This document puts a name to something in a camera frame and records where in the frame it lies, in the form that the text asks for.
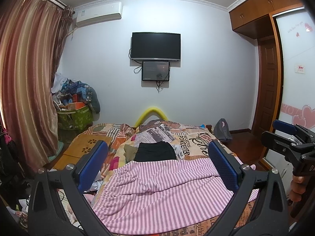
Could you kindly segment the right hand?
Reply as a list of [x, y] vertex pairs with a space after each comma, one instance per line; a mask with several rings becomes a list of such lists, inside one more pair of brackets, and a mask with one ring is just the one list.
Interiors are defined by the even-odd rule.
[[303, 193], [305, 193], [306, 185], [309, 181], [309, 176], [294, 176], [290, 183], [289, 198], [293, 202], [301, 201]]

